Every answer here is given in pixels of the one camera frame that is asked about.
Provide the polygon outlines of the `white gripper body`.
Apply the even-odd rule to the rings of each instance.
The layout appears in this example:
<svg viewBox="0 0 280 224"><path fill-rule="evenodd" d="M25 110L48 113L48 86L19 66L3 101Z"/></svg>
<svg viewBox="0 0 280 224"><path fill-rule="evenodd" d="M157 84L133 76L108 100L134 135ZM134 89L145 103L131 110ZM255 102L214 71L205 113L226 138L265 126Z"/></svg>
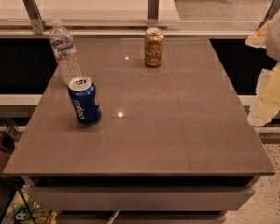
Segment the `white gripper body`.
<svg viewBox="0 0 280 224"><path fill-rule="evenodd" d="M269 57L280 62L280 10L269 24L266 50Z"/></svg>

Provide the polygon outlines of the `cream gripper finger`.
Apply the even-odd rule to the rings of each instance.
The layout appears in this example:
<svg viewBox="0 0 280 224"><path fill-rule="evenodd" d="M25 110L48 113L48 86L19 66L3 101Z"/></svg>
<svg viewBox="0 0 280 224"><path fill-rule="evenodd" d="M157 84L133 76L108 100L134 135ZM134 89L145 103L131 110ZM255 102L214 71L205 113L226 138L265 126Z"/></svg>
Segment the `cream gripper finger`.
<svg viewBox="0 0 280 224"><path fill-rule="evenodd" d="M269 21L262 25L256 33L250 35L246 39L245 44L253 48L265 49L269 25Z"/></svg>
<svg viewBox="0 0 280 224"><path fill-rule="evenodd" d="M280 63L272 70L262 69L256 87L256 99L249 108L248 123L264 126L280 111Z"/></svg>

